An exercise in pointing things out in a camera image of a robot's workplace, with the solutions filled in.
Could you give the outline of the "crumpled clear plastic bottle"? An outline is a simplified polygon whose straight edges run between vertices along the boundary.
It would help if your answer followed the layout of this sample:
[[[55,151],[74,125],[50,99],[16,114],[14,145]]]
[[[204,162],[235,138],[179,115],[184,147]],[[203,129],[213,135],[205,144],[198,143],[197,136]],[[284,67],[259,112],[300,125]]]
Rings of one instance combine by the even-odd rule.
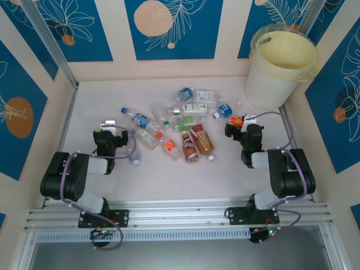
[[[151,105],[151,112],[158,123],[169,121],[168,107],[162,103],[153,103]]]

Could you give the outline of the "blue label white cap bottle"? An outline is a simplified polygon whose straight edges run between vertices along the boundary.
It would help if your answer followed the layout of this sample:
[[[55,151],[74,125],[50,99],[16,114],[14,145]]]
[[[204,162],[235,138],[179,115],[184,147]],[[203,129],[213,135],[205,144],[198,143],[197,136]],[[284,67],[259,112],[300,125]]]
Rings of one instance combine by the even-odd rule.
[[[217,110],[212,114],[214,119],[228,119],[230,116],[240,112],[242,102],[238,98],[230,98],[222,101]]]

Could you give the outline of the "brown drink bottle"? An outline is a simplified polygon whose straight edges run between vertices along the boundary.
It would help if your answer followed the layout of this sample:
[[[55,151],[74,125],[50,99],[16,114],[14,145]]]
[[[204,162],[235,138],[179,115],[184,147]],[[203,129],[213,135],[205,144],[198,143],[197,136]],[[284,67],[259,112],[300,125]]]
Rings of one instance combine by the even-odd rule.
[[[196,148],[192,140],[190,139],[187,131],[181,132],[182,136],[182,148],[185,156],[185,160],[187,163],[196,163],[199,160],[199,156],[197,154]]]

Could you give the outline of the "cream plastic bin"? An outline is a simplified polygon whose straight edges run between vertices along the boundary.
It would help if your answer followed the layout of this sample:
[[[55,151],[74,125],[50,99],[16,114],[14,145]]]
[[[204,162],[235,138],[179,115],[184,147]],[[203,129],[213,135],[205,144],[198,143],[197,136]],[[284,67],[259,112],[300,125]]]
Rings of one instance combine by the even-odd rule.
[[[285,103],[299,83],[301,82],[273,79],[251,64],[244,94],[253,106],[263,110],[274,110]]]

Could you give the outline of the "clear bottle pale green label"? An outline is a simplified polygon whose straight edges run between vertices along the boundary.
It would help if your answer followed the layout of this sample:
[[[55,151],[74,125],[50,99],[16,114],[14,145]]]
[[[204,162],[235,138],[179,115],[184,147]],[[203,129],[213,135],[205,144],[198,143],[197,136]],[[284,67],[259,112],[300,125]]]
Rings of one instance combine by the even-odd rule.
[[[136,138],[139,139],[149,150],[153,150],[159,145],[159,140],[144,128],[141,128],[136,124],[132,124],[131,129],[135,133]]]

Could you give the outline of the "orange label orange cap bottle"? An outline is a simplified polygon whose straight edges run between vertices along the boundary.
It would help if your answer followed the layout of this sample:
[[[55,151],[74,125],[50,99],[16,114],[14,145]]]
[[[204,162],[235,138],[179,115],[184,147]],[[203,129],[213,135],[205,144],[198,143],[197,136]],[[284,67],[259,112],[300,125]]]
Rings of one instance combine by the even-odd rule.
[[[159,140],[163,152],[173,161],[177,161],[179,158],[179,151],[175,142],[162,132],[157,132],[156,137]]]

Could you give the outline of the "red label amber bottle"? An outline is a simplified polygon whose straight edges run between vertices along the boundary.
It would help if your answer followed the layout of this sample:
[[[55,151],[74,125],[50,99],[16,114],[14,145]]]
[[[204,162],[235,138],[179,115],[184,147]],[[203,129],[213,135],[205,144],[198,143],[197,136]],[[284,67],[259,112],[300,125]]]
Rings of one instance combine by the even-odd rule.
[[[194,125],[191,128],[190,132],[194,142],[196,143],[197,148],[200,151],[200,154],[206,156],[208,161],[213,161],[215,159],[213,154],[214,146],[203,125]]]

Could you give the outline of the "clear bottle blue white cap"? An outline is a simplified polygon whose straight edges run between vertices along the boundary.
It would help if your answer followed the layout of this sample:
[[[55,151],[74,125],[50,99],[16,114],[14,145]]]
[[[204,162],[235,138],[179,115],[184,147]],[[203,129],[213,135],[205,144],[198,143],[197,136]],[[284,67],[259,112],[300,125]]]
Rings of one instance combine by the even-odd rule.
[[[134,166],[140,165],[141,163],[141,154],[138,149],[138,143],[133,132],[128,132],[128,143],[125,147],[126,156],[128,157],[130,163]]]

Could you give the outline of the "aluminium corner post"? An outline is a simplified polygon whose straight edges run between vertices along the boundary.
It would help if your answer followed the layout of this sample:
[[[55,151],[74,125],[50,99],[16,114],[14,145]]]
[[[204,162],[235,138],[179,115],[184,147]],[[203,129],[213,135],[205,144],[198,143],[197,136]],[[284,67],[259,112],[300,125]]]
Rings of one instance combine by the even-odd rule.
[[[42,40],[42,43],[45,45],[47,51],[58,66],[58,69],[62,72],[68,83],[72,86],[72,88],[74,90],[77,90],[78,81],[72,73],[62,50],[57,44],[54,36],[52,35],[47,23],[45,22],[35,3],[32,0],[19,0],[19,2],[27,18],[29,19],[35,31]]]
[[[308,35],[326,0],[309,0],[310,5],[298,27],[298,31]]]

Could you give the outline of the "clear bottle green white label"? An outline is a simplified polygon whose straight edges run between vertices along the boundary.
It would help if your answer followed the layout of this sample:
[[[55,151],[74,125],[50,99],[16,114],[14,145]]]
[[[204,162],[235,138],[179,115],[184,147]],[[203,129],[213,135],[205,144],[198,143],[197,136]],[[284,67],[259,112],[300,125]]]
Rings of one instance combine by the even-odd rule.
[[[183,116],[183,117],[205,117],[208,115],[207,103],[184,103],[178,106],[168,107],[167,113],[170,116]]]

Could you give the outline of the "clear rectangular bottle white label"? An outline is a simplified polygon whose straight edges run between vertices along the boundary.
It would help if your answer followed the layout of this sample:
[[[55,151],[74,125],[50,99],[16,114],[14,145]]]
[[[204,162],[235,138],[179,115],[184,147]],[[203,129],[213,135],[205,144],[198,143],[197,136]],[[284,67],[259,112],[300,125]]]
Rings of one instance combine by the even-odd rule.
[[[217,90],[196,88],[193,90],[192,100],[197,103],[217,104],[224,101],[224,96]]]

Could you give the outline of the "clear bottle bright green label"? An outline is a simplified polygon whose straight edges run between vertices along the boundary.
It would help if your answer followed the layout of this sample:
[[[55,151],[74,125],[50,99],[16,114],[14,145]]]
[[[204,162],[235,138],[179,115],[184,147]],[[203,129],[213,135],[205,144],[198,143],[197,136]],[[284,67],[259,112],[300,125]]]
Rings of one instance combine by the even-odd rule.
[[[171,132],[183,132],[190,131],[190,129],[197,124],[204,124],[206,122],[206,117],[177,117],[173,118],[172,121],[169,119],[163,120],[161,123],[164,126],[165,130],[170,130]]]

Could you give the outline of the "blue label water bottle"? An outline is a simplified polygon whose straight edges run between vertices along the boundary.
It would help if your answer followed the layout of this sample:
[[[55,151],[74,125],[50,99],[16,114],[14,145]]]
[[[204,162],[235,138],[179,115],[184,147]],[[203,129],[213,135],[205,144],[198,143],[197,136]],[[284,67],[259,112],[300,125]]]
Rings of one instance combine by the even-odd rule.
[[[194,93],[194,88],[184,87],[183,89],[181,89],[180,91],[176,92],[173,95],[171,99],[171,103],[179,104],[183,102],[192,102],[193,93]]]

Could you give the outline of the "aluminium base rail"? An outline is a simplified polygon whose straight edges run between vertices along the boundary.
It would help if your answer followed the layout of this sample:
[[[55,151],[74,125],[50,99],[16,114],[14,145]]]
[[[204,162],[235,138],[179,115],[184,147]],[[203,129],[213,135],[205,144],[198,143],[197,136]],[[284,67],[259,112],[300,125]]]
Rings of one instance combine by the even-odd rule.
[[[128,209],[128,229],[190,229],[229,227],[224,216],[227,208],[245,206],[247,198],[111,201],[110,209]],[[299,226],[333,223],[333,217],[324,202],[314,202],[310,196],[281,205],[281,225],[288,225],[301,214]],[[26,231],[67,231],[76,229],[80,213],[52,199],[42,209],[32,209],[25,223]]]

